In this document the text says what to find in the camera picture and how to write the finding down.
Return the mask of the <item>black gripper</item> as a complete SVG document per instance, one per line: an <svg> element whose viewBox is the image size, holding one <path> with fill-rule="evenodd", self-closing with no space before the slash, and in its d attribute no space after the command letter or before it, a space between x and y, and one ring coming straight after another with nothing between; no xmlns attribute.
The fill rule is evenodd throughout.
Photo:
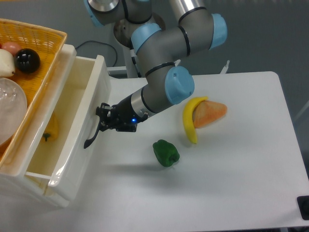
<svg viewBox="0 0 309 232"><path fill-rule="evenodd" d="M137 125L148 118L148 112L144 111L139 116L133 109L131 98L132 95L113 106L103 102L99 109L98 130L104 132L115 129L119 132L136 132Z"/></svg>

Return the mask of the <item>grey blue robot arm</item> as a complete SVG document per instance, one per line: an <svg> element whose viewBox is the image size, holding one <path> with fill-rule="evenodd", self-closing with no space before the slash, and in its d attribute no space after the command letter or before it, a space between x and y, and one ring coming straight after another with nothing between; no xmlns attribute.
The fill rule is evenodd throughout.
<svg viewBox="0 0 309 232"><path fill-rule="evenodd" d="M190 97L193 78L175 62L218 47L227 39L224 18L209 13L201 0L172 0L178 25L167 30L153 21L149 0L86 0L84 4L94 24L105 26L124 20L133 27L127 36L140 74L147 80L144 87L118 104L103 103L97 108L99 131L134 132L140 122Z"/></svg>

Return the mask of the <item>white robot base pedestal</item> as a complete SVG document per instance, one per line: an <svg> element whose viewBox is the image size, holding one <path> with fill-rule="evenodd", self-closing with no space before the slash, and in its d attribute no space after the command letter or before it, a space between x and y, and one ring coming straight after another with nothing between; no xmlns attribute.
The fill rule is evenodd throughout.
<svg viewBox="0 0 309 232"><path fill-rule="evenodd" d="M166 29L164 20L156 13L152 13L149 20L143 23L136 23L135 21L128 19L128 15L125 14L125 18L117 21L113 27L114 37L123 49L126 74L128 78L143 77L140 72L137 55L131 42L131 36L137 28L150 23L158 24L162 30Z"/></svg>

